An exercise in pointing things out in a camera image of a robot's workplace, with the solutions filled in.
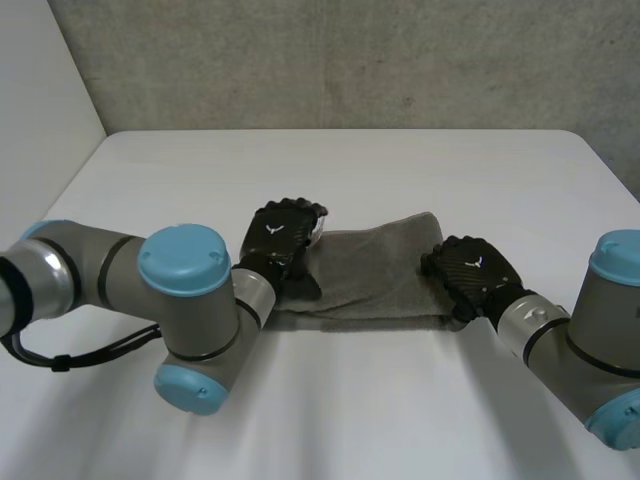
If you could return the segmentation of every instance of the light blue joint cap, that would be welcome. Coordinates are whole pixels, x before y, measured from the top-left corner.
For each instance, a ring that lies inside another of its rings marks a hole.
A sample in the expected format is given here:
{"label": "light blue joint cap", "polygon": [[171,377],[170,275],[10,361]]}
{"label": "light blue joint cap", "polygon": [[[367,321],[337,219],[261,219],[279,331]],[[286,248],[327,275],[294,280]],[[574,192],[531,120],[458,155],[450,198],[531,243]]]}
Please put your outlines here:
{"label": "light blue joint cap", "polygon": [[26,232],[22,234],[22,236],[20,237],[20,240],[26,240],[27,238],[31,237],[34,233],[36,233],[38,230],[40,230],[42,227],[46,227],[50,223],[61,223],[61,222],[68,222],[68,221],[69,220],[42,220],[40,222],[34,223],[33,225],[31,225],[31,227],[27,229]]}
{"label": "light blue joint cap", "polygon": [[153,385],[167,403],[196,415],[216,413],[229,396],[213,378],[177,365],[161,365]]}
{"label": "light blue joint cap", "polygon": [[616,230],[600,237],[589,266],[607,280],[640,287],[640,230]]}
{"label": "light blue joint cap", "polygon": [[605,403],[587,418],[584,426],[614,450],[640,447],[640,389]]}
{"label": "light blue joint cap", "polygon": [[231,258],[224,240],[203,225],[178,225],[151,235],[140,248],[138,270],[156,290],[174,297],[197,297],[227,281]]}

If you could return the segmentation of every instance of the folded cloth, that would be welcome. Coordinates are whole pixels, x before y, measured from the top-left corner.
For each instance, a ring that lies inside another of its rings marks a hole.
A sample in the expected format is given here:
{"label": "folded cloth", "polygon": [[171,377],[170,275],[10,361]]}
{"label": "folded cloth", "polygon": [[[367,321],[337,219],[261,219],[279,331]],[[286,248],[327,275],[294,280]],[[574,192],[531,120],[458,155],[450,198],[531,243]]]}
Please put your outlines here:
{"label": "folded cloth", "polygon": [[307,251],[319,300],[283,298],[268,330],[459,330],[442,286],[419,272],[442,243],[438,220],[422,213],[371,230],[325,232]]}

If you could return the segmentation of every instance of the white table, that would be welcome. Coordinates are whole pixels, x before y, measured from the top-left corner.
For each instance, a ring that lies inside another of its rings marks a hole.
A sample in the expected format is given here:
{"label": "white table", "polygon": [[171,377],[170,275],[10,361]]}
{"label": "white table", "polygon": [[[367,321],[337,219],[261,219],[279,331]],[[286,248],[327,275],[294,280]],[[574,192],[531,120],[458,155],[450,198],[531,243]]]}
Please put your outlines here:
{"label": "white table", "polygon": [[[484,236],[527,286],[573,308],[598,237],[640,205],[561,131],[137,132],[108,138],[48,218],[147,236],[203,223],[232,257],[253,211],[306,196],[327,229],[422,211]],[[79,353],[146,325],[92,308],[39,322],[28,346]],[[161,341],[54,374],[0,357],[0,478],[601,479],[640,475],[608,450],[479,320],[458,334],[263,334],[213,417],[165,404]]]}

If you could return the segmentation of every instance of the white logo on glove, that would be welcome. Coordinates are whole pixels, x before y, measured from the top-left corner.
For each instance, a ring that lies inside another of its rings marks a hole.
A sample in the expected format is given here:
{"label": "white logo on glove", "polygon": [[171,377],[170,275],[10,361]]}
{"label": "white logo on glove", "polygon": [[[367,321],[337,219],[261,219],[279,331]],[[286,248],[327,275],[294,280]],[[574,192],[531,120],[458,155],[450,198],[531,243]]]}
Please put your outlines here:
{"label": "white logo on glove", "polygon": [[279,227],[277,227],[277,228],[272,228],[272,227],[270,227],[269,225],[266,225],[266,227],[267,227],[267,231],[268,231],[271,235],[273,235],[274,233],[279,232],[280,230],[282,230],[282,229],[284,228],[284,225],[280,225],[280,226],[279,226]]}
{"label": "white logo on glove", "polygon": [[464,262],[464,264],[465,264],[467,267],[477,267],[477,268],[480,268],[480,267],[482,267],[482,257],[480,257],[480,258],[478,259],[478,261],[477,261],[477,262],[474,262],[474,263],[467,263],[467,262]]}

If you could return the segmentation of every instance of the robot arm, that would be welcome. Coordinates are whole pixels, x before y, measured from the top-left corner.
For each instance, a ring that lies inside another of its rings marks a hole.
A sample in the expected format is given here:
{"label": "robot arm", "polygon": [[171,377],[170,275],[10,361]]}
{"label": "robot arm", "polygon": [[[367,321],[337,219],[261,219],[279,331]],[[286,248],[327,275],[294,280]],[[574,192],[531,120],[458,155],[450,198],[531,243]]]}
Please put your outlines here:
{"label": "robot arm", "polygon": [[[326,213],[302,199],[270,202],[256,213],[233,268],[222,237],[202,225],[145,240],[69,221],[40,223],[0,256],[2,342],[26,363],[66,371],[117,358],[161,331],[169,354],[155,376],[157,392],[182,410],[214,413],[286,284],[306,278],[302,257]],[[280,221],[268,236],[265,218]],[[29,323],[82,305],[157,326],[80,357],[48,359],[22,348],[19,334]]]}
{"label": "robot arm", "polygon": [[506,346],[604,444],[640,446],[640,232],[604,235],[574,315],[526,290],[482,239],[449,238],[421,259],[460,321],[486,316]]}

